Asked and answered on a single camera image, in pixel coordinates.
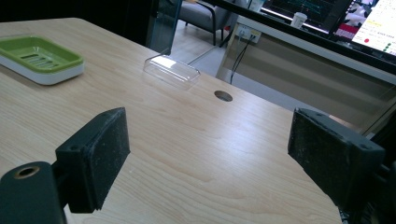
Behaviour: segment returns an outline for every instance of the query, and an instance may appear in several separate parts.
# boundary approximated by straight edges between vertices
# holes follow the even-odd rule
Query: power outlet
[[[257,42],[259,42],[259,38],[262,35],[262,32],[257,31],[255,29],[252,29],[252,28],[250,28],[250,27],[248,27],[246,25],[239,24],[238,25],[238,30],[236,31],[235,35],[238,35],[241,38],[244,38],[246,40],[249,40],[250,37],[253,35],[254,37],[251,40],[251,42],[257,43]]]

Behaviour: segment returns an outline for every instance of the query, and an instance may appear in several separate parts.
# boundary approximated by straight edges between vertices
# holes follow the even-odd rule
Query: chair
[[[246,0],[226,0],[231,3],[245,2]],[[206,2],[198,1],[190,3],[183,1],[178,19],[190,23],[213,34],[213,45],[216,46],[216,31],[221,30],[221,40],[223,40],[223,29],[230,24],[233,13],[221,8],[212,6]]]

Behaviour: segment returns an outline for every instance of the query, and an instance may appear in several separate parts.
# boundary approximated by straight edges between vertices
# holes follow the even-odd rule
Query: clear plastic box
[[[201,75],[194,67],[175,61],[166,55],[147,59],[144,70],[182,90],[188,90],[198,81]]]

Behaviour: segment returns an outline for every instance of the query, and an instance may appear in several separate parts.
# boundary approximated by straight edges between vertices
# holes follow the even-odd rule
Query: monitor
[[[396,1],[380,0],[371,10],[352,42],[396,55]]]
[[[358,33],[367,17],[372,12],[378,0],[353,0],[346,9],[339,26],[335,29],[334,36],[338,39],[350,42]]]
[[[345,0],[266,0],[262,11],[285,21],[292,21],[294,13],[302,12],[307,16],[304,27],[325,35],[344,16],[349,1]]]

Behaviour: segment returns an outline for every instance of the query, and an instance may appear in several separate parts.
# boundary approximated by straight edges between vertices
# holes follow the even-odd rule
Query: wooden table
[[[0,175],[54,150],[97,114],[124,106],[132,154],[93,214],[69,223],[340,223],[287,154],[292,113],[213,77],[187,91],[143,71],[157,53],[79,19],[0,23],[84,57],[83,75],[41,86],[0,66]],[[214,91],[227,91],[231,102]]]

